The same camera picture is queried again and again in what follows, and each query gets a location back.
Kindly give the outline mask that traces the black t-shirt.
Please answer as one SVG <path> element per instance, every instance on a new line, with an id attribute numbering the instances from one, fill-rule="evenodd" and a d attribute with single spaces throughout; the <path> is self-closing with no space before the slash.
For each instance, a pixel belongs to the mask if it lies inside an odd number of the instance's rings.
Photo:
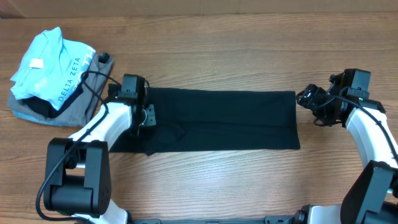
<path id="1" fill-rule="evenodd" d="M 294 91 L 150 88 L 153 126 L 120 135 L 111 152 L 300 149 Z"/>

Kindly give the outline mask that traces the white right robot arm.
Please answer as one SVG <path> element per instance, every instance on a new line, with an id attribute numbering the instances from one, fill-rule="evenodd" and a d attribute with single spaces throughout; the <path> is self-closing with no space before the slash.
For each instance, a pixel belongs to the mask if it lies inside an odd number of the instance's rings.
<path id="1" fill-rule="evenodd" d="M 309 84 L 297 103 L 312 111 L 317 126 L 342 125 L 353 137 L 363 171 L 339 205 L 305 205 L 288 223 L 397 223 L 397 143 L 387 125 L 381 102 L 370 99 L 371 74 L 348 68 L 331 75 L 324 90 Z"/>

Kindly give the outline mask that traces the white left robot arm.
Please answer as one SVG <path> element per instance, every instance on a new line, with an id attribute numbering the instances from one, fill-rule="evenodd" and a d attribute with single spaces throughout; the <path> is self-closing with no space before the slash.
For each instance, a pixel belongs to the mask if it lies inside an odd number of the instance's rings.
<path id="1" fill-rule="evenodd" d="M 145 78 L 125 74 L 81 130 L 49 142 L 45 179 L 35 200 L 39 217 L 51 222 L 133 222 L 130 212 L 111 198 L 109 150 L 125 131 L 137 138 L 140 129 L 155 125 L 154 109 L 146 104 L 148 88 Z"/>

